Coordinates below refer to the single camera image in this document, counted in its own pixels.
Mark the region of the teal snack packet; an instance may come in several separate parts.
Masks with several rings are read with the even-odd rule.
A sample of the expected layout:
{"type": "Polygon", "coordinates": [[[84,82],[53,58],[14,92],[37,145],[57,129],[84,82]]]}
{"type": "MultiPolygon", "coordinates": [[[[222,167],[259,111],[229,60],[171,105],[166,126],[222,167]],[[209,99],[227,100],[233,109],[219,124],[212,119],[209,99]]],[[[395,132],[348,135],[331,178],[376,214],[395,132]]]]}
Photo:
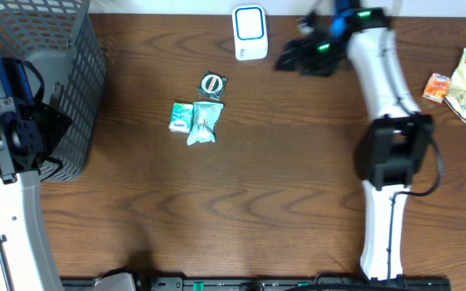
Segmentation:
{"type": "Polygon", "coordinates": [[[193,104],[192,127],[187,145],[197,142],[215,142],[214,126],[217,123],[224,105],[222,103],[198,101],[193,104]]]}

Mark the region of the round tape packet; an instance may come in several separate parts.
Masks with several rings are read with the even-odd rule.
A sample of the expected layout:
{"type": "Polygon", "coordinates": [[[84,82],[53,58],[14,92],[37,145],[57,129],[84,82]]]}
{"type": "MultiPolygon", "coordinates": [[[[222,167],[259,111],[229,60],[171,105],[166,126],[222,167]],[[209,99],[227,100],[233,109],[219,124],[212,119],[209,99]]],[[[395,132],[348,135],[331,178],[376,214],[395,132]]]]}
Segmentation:
{"type": "Polygon", "coordinates": [[[214,72],[206,71],[197,88],[197,93],[219,101],[225,91],[228,78],[214,72]]]}

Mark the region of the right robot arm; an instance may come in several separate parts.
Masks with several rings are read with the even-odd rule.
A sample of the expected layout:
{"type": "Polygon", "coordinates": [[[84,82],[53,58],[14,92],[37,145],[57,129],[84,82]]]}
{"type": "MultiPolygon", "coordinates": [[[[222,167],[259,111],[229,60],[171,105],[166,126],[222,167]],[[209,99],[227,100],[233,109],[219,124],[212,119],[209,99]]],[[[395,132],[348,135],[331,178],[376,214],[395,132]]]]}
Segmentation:
{"type": "Polygon", "coordinates": [[[396,49],[392,19],[381,7],[337,1],[325,27],[315,8],[299,20],[301,37],[286,44],[275,68],[329,77],[347,60],[354,68],[369,126],[354,151],[354,169],[366,203],[360,268],[372,284],[396,284],[403,276],[400,244],[407,199],[428,196],[411,189],[433,140],[434,121],[412,97],[396,49]]]}

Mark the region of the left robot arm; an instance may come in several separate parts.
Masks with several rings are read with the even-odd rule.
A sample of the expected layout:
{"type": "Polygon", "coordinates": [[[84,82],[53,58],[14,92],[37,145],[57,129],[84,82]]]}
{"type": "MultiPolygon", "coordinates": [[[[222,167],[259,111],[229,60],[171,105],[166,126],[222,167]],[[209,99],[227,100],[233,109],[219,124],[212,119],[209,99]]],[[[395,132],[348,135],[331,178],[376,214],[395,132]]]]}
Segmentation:
{"type": "Polygon", "coordinates": [[[43,102],[29,61],[0,57],[0,290],[63,288],[40,203],[41,166],[72,120],[43,102]]]}

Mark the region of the orange Kleenex tissue pack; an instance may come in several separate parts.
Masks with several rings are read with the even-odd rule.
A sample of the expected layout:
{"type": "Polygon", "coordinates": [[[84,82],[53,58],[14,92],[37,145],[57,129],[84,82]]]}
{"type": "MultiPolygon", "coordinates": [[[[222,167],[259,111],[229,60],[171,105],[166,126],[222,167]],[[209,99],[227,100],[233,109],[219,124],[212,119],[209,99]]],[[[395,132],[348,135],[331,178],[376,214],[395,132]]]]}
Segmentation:
{"type": "Polygon", "coordinates": [[[422,97],[436,103],[442,103],[451,86],[451,78],[441,74],[432,73],[430,76],[422,97]]]}

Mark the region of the teal Kleenex tissue pack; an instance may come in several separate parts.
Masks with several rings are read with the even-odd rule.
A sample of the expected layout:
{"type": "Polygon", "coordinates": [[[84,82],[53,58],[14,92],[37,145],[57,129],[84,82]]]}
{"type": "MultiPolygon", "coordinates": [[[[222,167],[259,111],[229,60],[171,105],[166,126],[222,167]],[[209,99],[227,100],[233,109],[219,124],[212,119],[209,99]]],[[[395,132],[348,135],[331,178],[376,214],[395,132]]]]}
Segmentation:
{"type": "Polygon", "coordinates": [[[169,123],[171,132],[189,133],[193,120],[193,105],[190,103],[174,103],[169,123]]]}

